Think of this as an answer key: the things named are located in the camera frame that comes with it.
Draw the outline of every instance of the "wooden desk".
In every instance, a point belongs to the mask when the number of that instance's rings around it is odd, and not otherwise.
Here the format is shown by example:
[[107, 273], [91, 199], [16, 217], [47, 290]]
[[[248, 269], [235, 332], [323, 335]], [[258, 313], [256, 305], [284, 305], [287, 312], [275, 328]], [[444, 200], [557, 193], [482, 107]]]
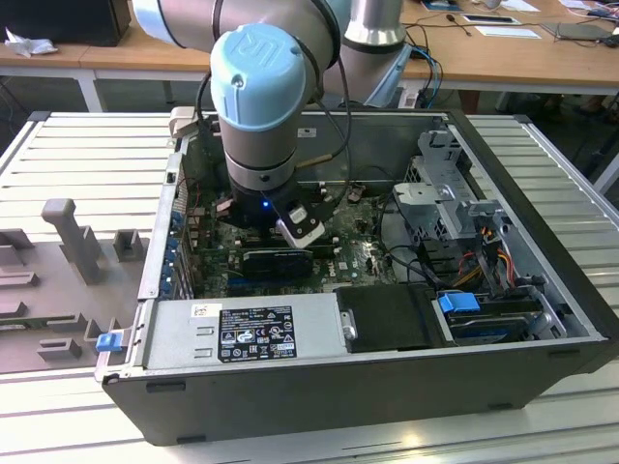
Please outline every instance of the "wooden desk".
[[[557, 0], [527, 0], [538, 7], [538, 14], [506, 12], [523, 23], [579, 22], [585, 20], [568, 14]], [[462, 5], [473, 13], [468, 0]], [[445, 14], [428, 12], [413, 0], [404, 0], [402, 22], [419, 21], [424, 25], [449, 26]], [[595, 24], [610, 29], [605, 21]], [[432, 55], [443, 66], [445, 89], [540, 92], [566, 94], [612, 95], [619, 90], [619, 50], [598, 45], [594, 48], [576, 43], [555, 42], [540, 26], [530, 26], [541, 39], [514, 39], [482, 36], [468, 27], [473, 37], [467, 37], [458, 27], [428, 27], [427, 35]], [[423, 44], [420, 28], [411, 29], [418, 44]], [[0, 73], [71, 77], [79, 82], [90, 111], [102, 111], [103, 99], [97, 91], [97, 79], [144, 79], [164, 82], [169, 94], [169, 81], [199, 81], [209, 66], [209, 55], [163, 43], [147, 36], [136, 21], [121, 41], [112, 48], [61, 45], [58, 54], [30, 60], [0, 51]], [[403, 75], [402, 86], [416, 92], [427, 79], [427, 64], [410, 62]]]
[[[403, 23], [419, 21], [422, 25], [453, 25], [440, 14], [428, 12], [421, 4], [405, 0]], [[507, 12], [521, 23], [580, 22], [587, 18], [567, 13], [557, 0], [527, 0], [541, 10], [538, 14]], [[468, 2], [470, 13], [481, 14]], [[469, 24], [463, 19], [459, 24]], [[593, 24], [612, 30], [607, 21]], [[429, 47], [443, 66], [444, 87], [470, 90], [512, 90], [578, 94], [614, 94], [619, 90], [619, 51], [599, 44], [579, 46], [568, 41], [556, 42], [541, 26], [527, 26], [541, 39], [485, 37], [475, 27], [467, 27], [467, 37], [459, 27], [426, 28]], [[419, 27], [410, 29], [417, 44], [424, 44]], [[410, 63], [404, 73], [406, 79], [427, 78], [427, 65]]]
[[0, 46], [0, 66], [32, 68], [79, 68], [79, 59], [88, 50], [88, 45], [56, 45], [58, 51], [48, 55], [33, 55], [31, 58], [17, 55], [4, 45]]

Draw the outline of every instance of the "paper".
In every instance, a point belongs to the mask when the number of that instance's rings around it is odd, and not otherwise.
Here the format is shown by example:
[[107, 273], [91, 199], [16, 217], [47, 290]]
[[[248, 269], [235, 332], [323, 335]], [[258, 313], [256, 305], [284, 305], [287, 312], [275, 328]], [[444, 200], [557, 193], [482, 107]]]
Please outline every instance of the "paper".
[[495, 26], [475, 26], [485, 36], [490, 37], [519, 37], [524, 39], [541, 39], [530, 29], [520, 29], [519, 27], [495, 27]]
[[503, 0], [501, 6], [506, 10], [512, 10], [513, 12], [538, 12], [539, 10], [524, 0]]
[[5, 30], [8, 39], [4, 41], [4, 45], [18, 55], [30, 58], [32, 55], [43, 55], [58, 51], [58, 48], [55, 48], [54, 44], [48, 39], [26, 39], [12, 34], [9, 29]]
[[589, 5], [587, 5], [586, 3], [581, 2], [580, 0], [559, 0], [564, 7], [567, 8], [576, 8], [579, 10], [593, 10], [593, 8], [591, 8]]

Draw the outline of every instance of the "floor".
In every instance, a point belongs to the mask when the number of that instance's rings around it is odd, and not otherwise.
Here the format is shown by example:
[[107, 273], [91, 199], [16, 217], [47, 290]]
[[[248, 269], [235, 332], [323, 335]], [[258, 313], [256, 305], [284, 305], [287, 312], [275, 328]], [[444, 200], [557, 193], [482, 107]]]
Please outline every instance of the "floor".
[[[5, 77], [3, 82], [29, 111], [85, 111], [86, 105], [81, 97], [77, 84], [69, 79], [35, 78], [35, 77]], [[173, 104], [168, 104], [163, 96], [162, 84], [157, 81], [99, 81], [98, 85], [109, 111], [149, 112], [169, 111], [175, 105], [193, 105], [197, 83], [173, 82], [172, 90], [175, 98]], [[494, 104], [498, 94], [486, 92], [480, 99], [479, 111], [483, 114], [495, 114]], [[529, 112], [536, 125], [545, 135], [566, 155], [575, 165], [582, 169], [590, 155], [600, 148], [614, 131], [615, 127], [598, 121], [587, 121], [576, 115], [572, 108], [586, 97], [568, 96], [563, 100], [559, 117], [547, 118], [536, 114], [535, 104], [530, 101], [516, 102], [512, 105], [517, 112]], [[205, 109], [210, 106], [205, 98]], [[439, 108], [459, 107], [459, 98], [455, 91], [441, 91], [437, 97]], [[26, 116], [5, 92], [0, 91], [0, 153], [11, 143], [14, 133], [19, 131]], [[607, 159], [598, 166], [595, 179], [599, 172], [610, 162], [614, 154], [619, 152], [619, 144], [609, 153]], [[615, 185], [608, 193], [608, 198], [619, 205], [619, 185]]]

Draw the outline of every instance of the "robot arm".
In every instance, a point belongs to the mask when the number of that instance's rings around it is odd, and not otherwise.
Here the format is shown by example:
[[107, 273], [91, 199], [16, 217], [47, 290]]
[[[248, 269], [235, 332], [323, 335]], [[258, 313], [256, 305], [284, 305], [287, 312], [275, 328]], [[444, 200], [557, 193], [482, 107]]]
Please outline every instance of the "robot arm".
[[278, 218], [286, 240], [306, 247], [330, 214], [304, 201], [293, 179], [301, 112], [323, 87], [341, 93], [334, 66], [340, 59], [356, 75], [354, 100], [391, 99], [410, 53], [401, 3], [354, 0], [352, 21], [350, 0], [134, 0], [133, 6], [148, 34], [211, 53], [211, 94], [234, 201], [254, 222]]

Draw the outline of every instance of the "warning label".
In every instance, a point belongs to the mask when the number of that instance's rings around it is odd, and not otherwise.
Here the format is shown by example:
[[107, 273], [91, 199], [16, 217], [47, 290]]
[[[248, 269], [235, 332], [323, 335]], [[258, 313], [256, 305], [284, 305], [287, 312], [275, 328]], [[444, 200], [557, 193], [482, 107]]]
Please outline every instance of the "warning label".
[[291, 306], [224, 309], [218, 358], [222, 363], [296, 358]]

